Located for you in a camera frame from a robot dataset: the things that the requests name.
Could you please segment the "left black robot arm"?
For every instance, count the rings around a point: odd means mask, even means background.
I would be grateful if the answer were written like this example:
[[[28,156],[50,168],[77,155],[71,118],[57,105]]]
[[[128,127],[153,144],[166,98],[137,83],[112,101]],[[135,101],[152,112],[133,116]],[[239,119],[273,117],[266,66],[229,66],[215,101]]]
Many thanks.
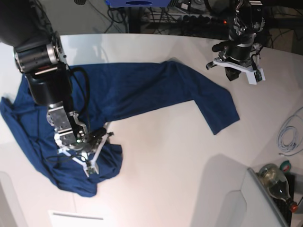
[[[264,73],[259,67],[262,44],[256,40],[257,33],[263,30],[265,21],[262,16],[260,1],[236,0],[234,14],[227,19],[229,24],[229,44],[223,51],[224,60],[244,69],[250,84],[263,80]]]

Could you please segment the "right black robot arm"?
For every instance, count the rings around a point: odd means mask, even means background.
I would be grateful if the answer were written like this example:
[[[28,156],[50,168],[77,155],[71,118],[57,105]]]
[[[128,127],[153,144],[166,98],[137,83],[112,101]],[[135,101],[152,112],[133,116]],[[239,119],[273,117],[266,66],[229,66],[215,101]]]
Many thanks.
[[[106,130],[89,131],[79,120],[72,101],[71,76],[61,39],[37,0],[3,0],[0,3],[0,40],[13,47],[15,64],[27,79],[36,104],[46,106],[47,120],[62,151],[98,155]]]

